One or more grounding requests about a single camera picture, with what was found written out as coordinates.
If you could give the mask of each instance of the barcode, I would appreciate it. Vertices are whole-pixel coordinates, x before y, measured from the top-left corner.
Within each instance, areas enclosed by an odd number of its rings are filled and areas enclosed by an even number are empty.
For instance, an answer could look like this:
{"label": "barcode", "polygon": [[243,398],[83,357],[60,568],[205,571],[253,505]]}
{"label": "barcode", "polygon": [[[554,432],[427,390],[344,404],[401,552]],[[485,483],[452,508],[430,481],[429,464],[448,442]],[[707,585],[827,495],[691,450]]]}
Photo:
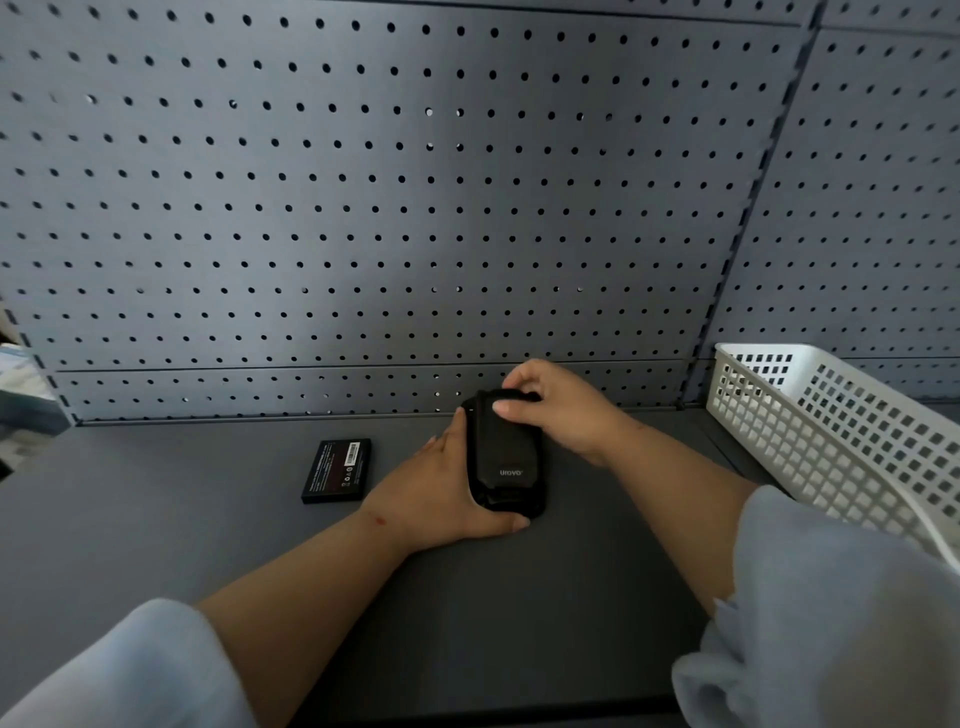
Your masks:
{"label": "barcode", "polygon": [[347,448],[347,462],[345,465],[349,468],[351,465],[356,465],[357,455],[360,453],[360,443],[350,443],[350,447]]}

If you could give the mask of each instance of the hand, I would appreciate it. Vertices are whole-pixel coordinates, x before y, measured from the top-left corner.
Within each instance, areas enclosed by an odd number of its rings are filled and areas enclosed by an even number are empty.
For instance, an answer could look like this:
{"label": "hand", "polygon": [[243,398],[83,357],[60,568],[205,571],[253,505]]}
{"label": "hand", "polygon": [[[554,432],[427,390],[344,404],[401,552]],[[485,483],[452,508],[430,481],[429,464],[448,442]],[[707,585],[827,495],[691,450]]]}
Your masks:
{"label": "hand", "polygon": [[513,533],[530,525],[519,513],[488,511],[470,495],[463,407],[457,408],[444,434],[431,437],[387,475],[360,508],[394,528],[410,551]]}
{"label": "hand", "polygon": [[493,411],[500,417],[541,427],[565,448],[602,468],[608,467],[605,452],[612,441],[643,426],[578,376],[548,361],[520,364],[503,380],[503,388],[536,392],[540,401],[497,401]]}

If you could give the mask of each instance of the light blue sleeve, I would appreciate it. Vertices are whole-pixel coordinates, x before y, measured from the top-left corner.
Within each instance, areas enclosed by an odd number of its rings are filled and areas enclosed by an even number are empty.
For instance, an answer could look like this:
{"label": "light blue sleeve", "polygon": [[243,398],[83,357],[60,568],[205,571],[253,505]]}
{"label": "light blue sleeve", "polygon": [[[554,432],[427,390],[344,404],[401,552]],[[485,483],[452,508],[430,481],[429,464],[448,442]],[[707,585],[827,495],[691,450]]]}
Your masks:
{"label": "light blue sleeve", "polygon": [[0,717],[0,728],[64,726],[256,728],[256,721],[204,616],[155,599]]}
{"label": "light blue sleeve", "polygon": [[733,571],[673,668],[691,726],[960,726],[960,580],[939,562],[766,486]]}

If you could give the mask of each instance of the perforated basket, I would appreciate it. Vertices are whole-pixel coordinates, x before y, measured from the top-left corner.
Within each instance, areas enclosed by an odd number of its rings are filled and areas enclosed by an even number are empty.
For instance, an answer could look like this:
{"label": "perforated basket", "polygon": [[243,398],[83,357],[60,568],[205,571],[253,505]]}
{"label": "perforated basket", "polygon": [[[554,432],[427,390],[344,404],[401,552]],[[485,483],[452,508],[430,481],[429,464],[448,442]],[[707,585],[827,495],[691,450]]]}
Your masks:
{"label": "perforated basket", "polygon": [[960,572],[960,425],[803,344],[719,344],[708,411],[793,497]]}

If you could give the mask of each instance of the black device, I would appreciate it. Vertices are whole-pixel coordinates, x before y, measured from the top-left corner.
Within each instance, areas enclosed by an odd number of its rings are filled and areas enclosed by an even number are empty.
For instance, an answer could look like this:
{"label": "black device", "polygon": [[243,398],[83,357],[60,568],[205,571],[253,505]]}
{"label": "black device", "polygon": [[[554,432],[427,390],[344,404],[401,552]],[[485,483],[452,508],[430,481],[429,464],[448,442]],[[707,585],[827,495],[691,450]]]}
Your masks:
{"label": "black device", "polygon": [[359,500],[370,468],[370,440],[324,440],[317,448],[300,500]]}
{"label": "black device", "polygon": [[507,422],[493,411],[497,400],[540,401],[518,389],[480,390],[464,402],[467,411],[467,475],[473,499],[492,511],[535,518],[546,507],[543,433]]}

